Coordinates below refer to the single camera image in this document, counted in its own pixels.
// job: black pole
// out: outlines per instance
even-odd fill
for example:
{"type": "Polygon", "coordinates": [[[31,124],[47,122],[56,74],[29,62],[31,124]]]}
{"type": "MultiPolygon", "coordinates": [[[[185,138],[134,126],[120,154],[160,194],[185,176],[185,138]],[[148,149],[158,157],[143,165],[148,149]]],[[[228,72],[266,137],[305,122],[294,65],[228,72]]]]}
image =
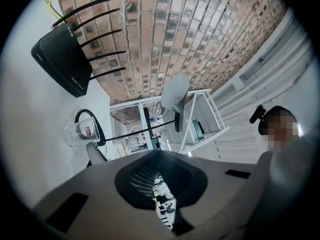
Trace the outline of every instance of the black pole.
{"type": "Polygon", "coordinates": [[[126,135],[122,135],[122,136],[118,136],[118,137],[114,137],[114,138],[108,138],[108,139],[105,139],[105,141],[106,141],[106,142],[109,142],[109,141],[113,141],[113,140],[117,140],[117,139],[129,137],[129,136],[132,136],[132,135],[140,134],[140,133],[143,133],[143,132],[152,130],[152,129],[159,128],[159,127],[161,127],[161,126],[165,126],[165,125],[171,124],[171,123],[173,123],[173,122],[175,122],[175,121],[176,121],[176,120],[172,120],[172,121],[165,122],[165,123],[163,123],[163,124],[160,124],[160,125],[157,125],[157,126],[148,128],[148,129],[139,130],[139,131],[136,131],[136,132],[132,132],[132,133],[129,133],[129,134],[126,134],[126,135]]]}

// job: white lamp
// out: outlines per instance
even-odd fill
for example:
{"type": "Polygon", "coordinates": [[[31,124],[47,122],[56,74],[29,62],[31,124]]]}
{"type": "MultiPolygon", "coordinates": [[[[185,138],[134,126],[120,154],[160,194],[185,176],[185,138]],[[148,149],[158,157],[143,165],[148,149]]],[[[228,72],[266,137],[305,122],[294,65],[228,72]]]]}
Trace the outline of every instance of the white lamp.
{"type": "Polygon", "coordinates": [[[176,132],[182,131],[188,89],[189,77],[186,74],[177,74],[170,80],[161,95],[161,105],[174,111],[176,132]]]}

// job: router antenna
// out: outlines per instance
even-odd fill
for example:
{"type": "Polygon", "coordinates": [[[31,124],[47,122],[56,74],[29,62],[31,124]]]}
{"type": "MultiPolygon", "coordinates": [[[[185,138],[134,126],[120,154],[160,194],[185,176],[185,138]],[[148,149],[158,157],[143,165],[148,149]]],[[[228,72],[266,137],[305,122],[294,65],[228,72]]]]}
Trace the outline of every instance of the router antenna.
{"type": "Polygon", "coordinates": [[[109,75],[111,73],[115,73],[115,72],[118,72],[118,71],[122,71],[122,70],[126,70],[127,68],[126,67],[120,67],[120,68],[117,68],[117,69],[114,69],[114,70],[110,70],[108,72],[104,72],[104,73],[101,73],[101,74],[97,74],[93,77],[90,77],[90,80],[93,80],[93,79],[96,79],[96,78],[99,78],[99,77],[103,77],[105,75],[109,75]]]}
{"type": "Polygon", "coordinates": [[[97,59],[100,59],[100,58],[103,58],[103,57],[107,57],[107,56],[111,56],[111,55],[124,54],[125,52],[126,52],[125,50],[121,50],[121,51],[111,52],[111,53],[108,53],[108,54],[103,54],[103,55],[100,55],[100,56],[97,56],[97,57],[89,58],[88,62],[92,62],[94,60],[97,60],[97,59]]]}
{"type": "Polygon", "coordinates": [[[106,11],[106,12],[104,12],[104,13],[101,13],[101,14],[99,14],[99,15],[97,15],[97,16],[94,16],[94,17],[92,17],[92,18],[90,18],[90,19],[82,22],[81,24],[76,25],[76,26],[73,28],[73,31],[76,31],[78,28],[81,28],[83,25],[87,24],[87,23],[90,22],[90,21],[95,20],[96,18],[99,18],[99,17],[101,17],[101,16],[103,16],[103,15],[107,15],[107,14],[114,13],[114,12],[117,12],[117,11],[120,11],[120,8],[113,9],[113,10],[108,10],[108,11],[106,11]]]}
{"type": "Polygon", "coordinates": [[[52,24],[52,27],[57,26],[59,23],[63,22],[65,19],[69,18],[71,15],[74,15],[74,14],[76,14],[76,13],[78,13],[88,7],[95,6],[97,4],[107,2],[107,1],[110,1],[110,0],[95,0],[95,1],[89,2],[85,5],[82,5],[76,9],[74,9],[73,11],[67,13],[65,16],[61,17],[60,19],[58,19],[55,23],[52,24]]]}
{"type": "Polygon", "coordinates": [[[114,30],[114,31],[111,31],[111,32],[108,32],[108,33],[105,33],[105,34],[102,34],[102,35],[99,35],[99,36],[97,36],[97,37],[95,37],[95,38],[90,39],[90,40],[87,41],[87,42],[84,42],[83,44],[80,45],[80,47],[82,48],[82,47],[86,46],[87,44],[90,44],[91,42],[93,42],[93,41],[95,41],[95,40],[97,40],[97,39],[100,39],[100,38],[103,38],[103,37],[105,37],[105,36],[112,35],[112,34],[114,34],[114,33],[121,32],[121,31],[122,31],[122,28],[121,28],[121,29],[114,30]]]}

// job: person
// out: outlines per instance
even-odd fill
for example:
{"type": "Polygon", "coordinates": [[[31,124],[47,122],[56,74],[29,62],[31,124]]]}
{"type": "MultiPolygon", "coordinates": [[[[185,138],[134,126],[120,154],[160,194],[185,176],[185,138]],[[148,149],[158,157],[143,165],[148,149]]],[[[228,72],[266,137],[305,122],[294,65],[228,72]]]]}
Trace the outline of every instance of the person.
{"type": "Polygon", "coordinates": [[[273,151],[280,152],[298,139],[297,120],[282,106],[274,106],[267,112],[262,105],[259,105],[250,118],[250,123],[254,124],[257,119],[260,119],[258,132],[262,136],[267,136],[268,147],[273,151]]]}

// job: black slot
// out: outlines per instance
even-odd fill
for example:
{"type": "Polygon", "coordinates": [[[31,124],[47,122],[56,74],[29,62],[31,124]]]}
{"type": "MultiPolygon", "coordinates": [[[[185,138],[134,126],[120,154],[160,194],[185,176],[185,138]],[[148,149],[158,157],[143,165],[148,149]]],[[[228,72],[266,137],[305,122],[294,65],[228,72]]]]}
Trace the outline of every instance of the black slot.
{"type": "Polygon", "coordinates": [[[248,179],[251,173],[246,171],[240,171],[240,170],[227,170],[225,174],[238,177],[238,178],[248,179]]]}

